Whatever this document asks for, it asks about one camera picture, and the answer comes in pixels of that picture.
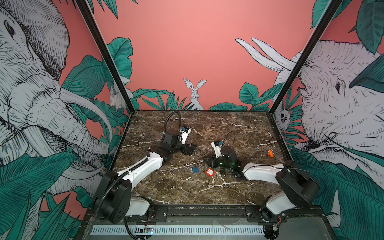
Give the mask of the red safety padlock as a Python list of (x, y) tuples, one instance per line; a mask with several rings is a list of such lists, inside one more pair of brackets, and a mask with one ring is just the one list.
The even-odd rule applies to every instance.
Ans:
[(212, 178), (216, 174), (216, 172), (213, 169), (208, 168), (206, 170), (206, 174)]

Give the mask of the blue padlock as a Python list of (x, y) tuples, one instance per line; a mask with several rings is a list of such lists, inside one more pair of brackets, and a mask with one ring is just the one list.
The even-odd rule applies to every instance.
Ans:
[(193, 174), (197, 174), (197, 173), (199, 173), (199, 172), (200, 172), (199, 167), (192, 167), (192, 173), (193, 173)]

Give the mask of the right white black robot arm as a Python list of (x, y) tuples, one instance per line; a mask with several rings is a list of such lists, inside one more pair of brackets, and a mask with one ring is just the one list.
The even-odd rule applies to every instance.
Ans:
[(277, 165), (247, 163), (240, 161), (230, 147), (213, 143), (213, 148), (213, 155), (203, 157), (209, 173), (219, 168), (239, 180), (263, 181), (280, 186), (282, 191), (267, 198), (260, 209), (265, 220), (290, 209), (307, 209), (318, 195), (319, 184), (293, 161)]

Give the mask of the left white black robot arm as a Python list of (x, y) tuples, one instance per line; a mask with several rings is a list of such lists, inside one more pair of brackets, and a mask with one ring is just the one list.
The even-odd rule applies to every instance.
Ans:
[(189, 127), (181, 130), (168, 130), (156, 147), (149, 148), (146, 156), (136, 164), (120, 172), (107, 172), (92, 201), (95, 220), (118, 223), (125, 217), (140, 216), (148, 221), (154, 215), (150, 200), (145, 197), (132, 197), (132, 190), (144, 178), (161, 168), (172, 159), (173, 154), (191, 156), (197, 145), (187, 144), (191, 133)]

